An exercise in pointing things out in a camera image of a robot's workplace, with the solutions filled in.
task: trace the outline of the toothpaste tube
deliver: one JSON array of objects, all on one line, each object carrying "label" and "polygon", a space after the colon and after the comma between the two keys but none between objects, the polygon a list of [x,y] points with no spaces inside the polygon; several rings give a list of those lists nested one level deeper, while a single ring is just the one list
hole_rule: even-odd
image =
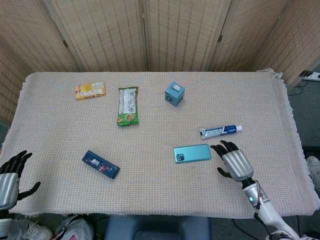
[{"label": "toothpaste tube", "polygon": [[242,132],[241,125],[221,126],[215,128],[201,128],[200,135],[202,139],[208,139],[222,134],[235,134],[239,131]]}]

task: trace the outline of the white sneaker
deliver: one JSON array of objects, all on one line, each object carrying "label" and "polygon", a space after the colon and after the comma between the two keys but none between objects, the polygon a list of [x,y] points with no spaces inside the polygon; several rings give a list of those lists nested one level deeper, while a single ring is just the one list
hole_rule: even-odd
[{"label": "white sneaker", "polygon": [[36,223],[29,225],[28,230],[22,236],[21,240],[51,240],[52,231],[46,226],[40,226]]}]

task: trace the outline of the teal smartphone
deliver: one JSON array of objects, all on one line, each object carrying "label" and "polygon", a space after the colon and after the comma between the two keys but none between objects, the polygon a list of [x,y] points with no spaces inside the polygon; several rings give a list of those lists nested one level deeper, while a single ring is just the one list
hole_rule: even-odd
[{"label": "teal smartphone", "polygon": [[210,160],[210,148],[208,144],[178,146],[173,149],[174,159],[177,164],[195,161]]}]

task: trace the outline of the robotic hand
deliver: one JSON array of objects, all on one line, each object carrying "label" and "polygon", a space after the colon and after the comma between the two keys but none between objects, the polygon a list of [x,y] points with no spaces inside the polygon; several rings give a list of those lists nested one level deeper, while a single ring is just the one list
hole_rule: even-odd
[{"label": "robotic hand", "polygon": [[[222,145],[211,145],[210,147],[222,158],[228,172],[218,167],[218,172],[226,177],[242,183],[244,194],[252,207],[255,208],[254,218],[264,225],[268,232],[267,240],[296,240],[314,239],[300,236],[281,218],[269,200],[259,182],[252,179],[254,169],[249,163],[246,155],[238,149],[233,142],[221,141]],[[278,230],[270,233],[267,226],[274,226]]]},{"label": "robotic hand", "polygon": [[38,181],[29,191],[19,193],[21,173],[27,159],[32,155],[32,153],[26,153],[27,151],[20,152],[0,168],[0,239],[8,236],[11,223],[9,210],[17,204],[17,201],[35,193],[40,186]]}]

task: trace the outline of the green snack package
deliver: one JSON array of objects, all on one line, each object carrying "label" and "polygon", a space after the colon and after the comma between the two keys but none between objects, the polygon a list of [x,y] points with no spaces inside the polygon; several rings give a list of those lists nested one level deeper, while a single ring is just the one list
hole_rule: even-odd
[{"label": "green snack package", "polygon": [[127,126],[139,123],[137,106],[138,87],[119,88],[119,93],[119,111],[116,124]]}]

